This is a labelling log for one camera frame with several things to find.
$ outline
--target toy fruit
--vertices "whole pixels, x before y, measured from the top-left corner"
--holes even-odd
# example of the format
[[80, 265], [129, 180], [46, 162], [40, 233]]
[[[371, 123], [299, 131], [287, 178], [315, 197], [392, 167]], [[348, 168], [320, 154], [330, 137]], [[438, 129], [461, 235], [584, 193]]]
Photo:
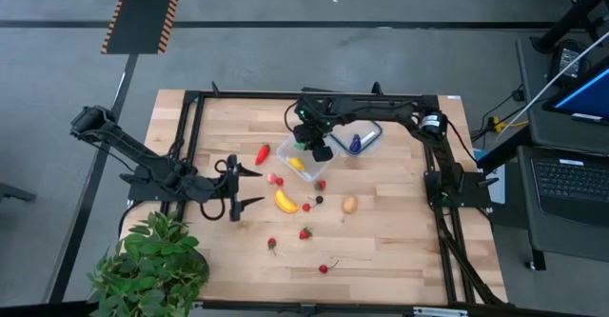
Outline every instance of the toy fruit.
[[313, 207], [315, 207], [315, 206], [317, 206], [317, 205], [319, 205], [319, 204], [324, 202], [324, 197], [322, 197], [322, 196], [317, 196], [317, 197], [315, 197], [315, 199], [313, 199], [311, 197], [306, 197], [306, 198], [308, 198], [308, 199], [312, 200], [313, 202], [315, 202], [315, 205]]
[[266, 245], [268, 246], [268, 250], [272, 250], [274, 255], [277, 255], [277, 253], [275, 253], [275, 247], [277, 247], [277, 241], [274, 238], [269, 238], [268, 241], [266, 241]]
[[296, 170], [304, 170], [305, 169], [305, 164], [303, 164], [303, 160], [301, 160], [300, 158], [290, 158], [289, 159], [289, 164], [294, 167], [294, 169]]
[[325, 189], [325, 180], [320, 180], [317, 183], [315, 183], [315, 189], [324, 190]]
[[320, 266], [320, 268], [319, 268], [319, 270], [320, 270], [320, 272], [321, 272], [321, 273], [326, 274], [326, 273], [327, 273], [327, 271], [328, 271], [329, 269], [334, 268], [334, 267], [335, 267], [336, 265], [338, 265], [338, 264], [339, 264], [339, 262], [338, 262], [338, 260], [337, 260], [337, 261], [334, 263], [334, 265], [332, 265], [332, 266], [330, 266], [330, 267], [328, 267], [328, 266], [326, 266], [326, 265], [321, 265], [321, 266]]
[[349, 151], [352, 153], [358, 153], [362, 149], [362, 140], [360, 139], [359, 134], [353, 135], [353, 141], [351, 141], [351, 146], [349, 146]]
[[258, 156], [256, 156], [256, 165], [262, 164], [266, 160], [266, 157], [270, 153], [270, 146], [264, 145], [260, 150], [258, 150]]
[[299, 235], [299, 237], [301, 238], [301, 240], [306, 240], [307, 238], [313, 236], [313, 233], [311, 232], [311, 228], [309, 227], [305, 227], [301, 230], [301, 233]]
[[275, 204], [284, 212], [294, 213], [298, 211], [298, 205], [289, 200], [280, 189], [275, 191]]
[[358, 208], [358, 199], [354, 196], [348, 196], [343, 201], [343, 211], [346, 213], [352, 213], [355, 209]]
[[277, 181], [277, 175], [275, 175], [274, 173], [270, 173], [266, 176], [266, 180], [269, 184], [275, 184], [275, 182]]

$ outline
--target black and orange tape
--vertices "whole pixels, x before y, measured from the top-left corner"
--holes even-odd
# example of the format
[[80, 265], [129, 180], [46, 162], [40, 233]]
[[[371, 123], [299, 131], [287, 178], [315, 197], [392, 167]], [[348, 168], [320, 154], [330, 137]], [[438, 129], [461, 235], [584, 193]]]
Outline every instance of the black and orange tape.
[[119, 0], [103, 54], [162, 54], [167, 50], [179, 0]]

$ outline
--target laptop screen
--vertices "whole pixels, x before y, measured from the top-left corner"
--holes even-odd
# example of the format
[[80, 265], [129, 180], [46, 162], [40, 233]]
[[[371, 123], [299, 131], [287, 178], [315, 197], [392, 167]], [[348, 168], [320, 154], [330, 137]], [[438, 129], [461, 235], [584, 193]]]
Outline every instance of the laptop screen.
[[601, 71], [554, 108], [570, 113], [609, 118], [609, 69]]

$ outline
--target banana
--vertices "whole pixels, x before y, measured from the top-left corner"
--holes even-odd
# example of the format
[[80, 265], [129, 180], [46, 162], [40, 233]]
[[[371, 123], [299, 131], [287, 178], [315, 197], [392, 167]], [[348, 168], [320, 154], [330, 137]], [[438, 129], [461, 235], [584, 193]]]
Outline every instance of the banana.
[[275, 191], [275, 203], [284, 212], [294, 213], [298, 211], [298, 205], [290, 201], [280, 189]]

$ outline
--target potted plant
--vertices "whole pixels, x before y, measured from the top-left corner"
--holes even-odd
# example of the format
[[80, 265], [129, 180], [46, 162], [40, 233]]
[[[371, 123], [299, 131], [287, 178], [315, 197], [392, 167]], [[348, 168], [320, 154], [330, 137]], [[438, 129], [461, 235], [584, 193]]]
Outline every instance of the potted plant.
[[151, 212], [140, 222], [114, 255], [106, 252], [87, 273], [89, 301], [99, 303], [91, 316], [187, 316], [207, 282], [206, 259], [195, 249], [199, 241], [175, 213]]

